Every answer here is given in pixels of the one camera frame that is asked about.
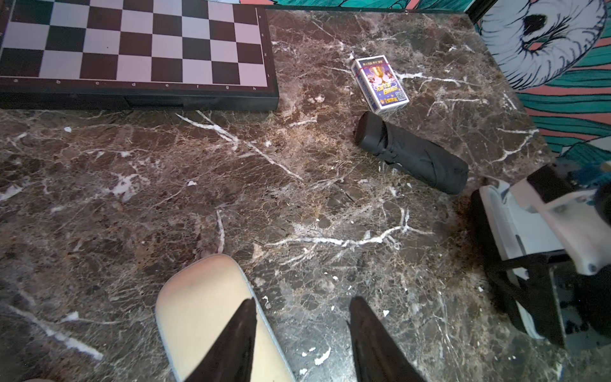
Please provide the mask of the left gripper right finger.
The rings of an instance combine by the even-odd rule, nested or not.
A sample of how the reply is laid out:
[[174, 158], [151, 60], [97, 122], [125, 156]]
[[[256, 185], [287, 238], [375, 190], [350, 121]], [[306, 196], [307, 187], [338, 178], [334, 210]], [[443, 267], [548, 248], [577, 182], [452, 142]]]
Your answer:
[[425, 381], [364, 298], [352, 298], [349, 312], [353, 361], [359, 382]]

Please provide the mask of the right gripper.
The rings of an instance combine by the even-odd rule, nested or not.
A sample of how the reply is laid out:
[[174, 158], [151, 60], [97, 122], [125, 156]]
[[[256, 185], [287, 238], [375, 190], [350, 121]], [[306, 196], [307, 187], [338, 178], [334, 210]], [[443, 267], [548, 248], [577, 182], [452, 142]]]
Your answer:
[[[509, 271], [524, 268], [528, 279], [505, 281]], [[499, 260], [485, 267], [494, 284], [532, 316], [540, 336], [567, 351], [610, 345], [610, 266], [594, 275], [577, 273], [564, 250]]]

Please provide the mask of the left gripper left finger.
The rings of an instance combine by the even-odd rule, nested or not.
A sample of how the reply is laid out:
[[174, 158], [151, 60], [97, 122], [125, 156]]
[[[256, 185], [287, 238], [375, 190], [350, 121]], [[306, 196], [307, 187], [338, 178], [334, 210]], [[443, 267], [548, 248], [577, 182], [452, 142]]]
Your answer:
[[245, 299], [185, 382], [249, 382], [256, 343], [256, 301]]

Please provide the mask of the white umbrella case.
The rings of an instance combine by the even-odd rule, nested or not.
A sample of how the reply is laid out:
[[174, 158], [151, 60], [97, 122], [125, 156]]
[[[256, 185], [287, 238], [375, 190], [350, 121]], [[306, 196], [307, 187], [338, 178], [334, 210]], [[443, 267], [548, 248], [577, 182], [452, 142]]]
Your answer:
[[245, 273], [221, 254], [178, 272], [158, 295], [156, 323], [175, 380], [187, 380], [246, 299], [254, 300], [257, 319], [251, 380], [295, 380]]

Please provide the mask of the grey umbrella case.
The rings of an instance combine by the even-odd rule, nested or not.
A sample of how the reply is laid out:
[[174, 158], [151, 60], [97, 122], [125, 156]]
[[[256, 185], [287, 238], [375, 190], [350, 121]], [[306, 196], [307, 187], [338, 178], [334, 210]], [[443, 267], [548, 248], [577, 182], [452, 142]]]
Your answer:
[[[484, 267], [499, 260], [564, 250], [543, 218], [520, 208], [510, 196], [507, 187], [501, 189], [483, 186], [474, 191], [471, 195], [470, 214]], [[528, 273], [524, 268], [517, 268], [509, 271], [503, 279], [509, 279], [512, 283], [519, 283], [524, 287], [523, 282], [528, 279]], [[526, 309], [501, 291], [489, 277], [488, 281], [512, 324], [534, 339], [545, 339], [537, 334], [532, 316]]]

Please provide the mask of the black umbrella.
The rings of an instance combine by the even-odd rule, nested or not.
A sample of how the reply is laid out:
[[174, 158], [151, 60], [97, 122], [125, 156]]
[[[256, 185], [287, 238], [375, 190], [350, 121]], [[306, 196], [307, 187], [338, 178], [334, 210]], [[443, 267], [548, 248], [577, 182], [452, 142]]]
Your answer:
[[388, 166], [445, 194], [457, 195], [466, 187], [469, 165], [464, 160], [371, 111], [358, 121], [355, 144]]

